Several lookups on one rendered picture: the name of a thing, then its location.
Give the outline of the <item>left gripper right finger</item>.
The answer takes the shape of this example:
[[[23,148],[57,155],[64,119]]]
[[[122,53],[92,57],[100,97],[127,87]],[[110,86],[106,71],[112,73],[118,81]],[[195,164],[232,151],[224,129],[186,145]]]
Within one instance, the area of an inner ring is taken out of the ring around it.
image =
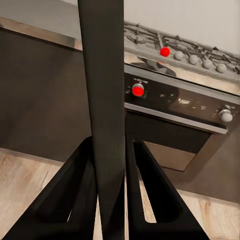
[[[125,135],[129,240],[210,240],[145,142]],[[145,220],[140,171],[156,223]]]

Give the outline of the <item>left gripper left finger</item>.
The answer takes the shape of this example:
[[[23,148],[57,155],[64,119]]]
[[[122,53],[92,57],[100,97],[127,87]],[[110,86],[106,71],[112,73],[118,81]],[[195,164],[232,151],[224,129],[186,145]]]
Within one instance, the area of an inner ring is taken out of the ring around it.
[[[2,240],[93,240],[98,188],[86,138]]]

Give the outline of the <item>poster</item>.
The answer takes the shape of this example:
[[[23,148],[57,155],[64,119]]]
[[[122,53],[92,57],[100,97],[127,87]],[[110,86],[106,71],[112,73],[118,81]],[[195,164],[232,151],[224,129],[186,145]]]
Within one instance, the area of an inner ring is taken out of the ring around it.
[[[77,0],[102,240],[125,240],[124,0]]]

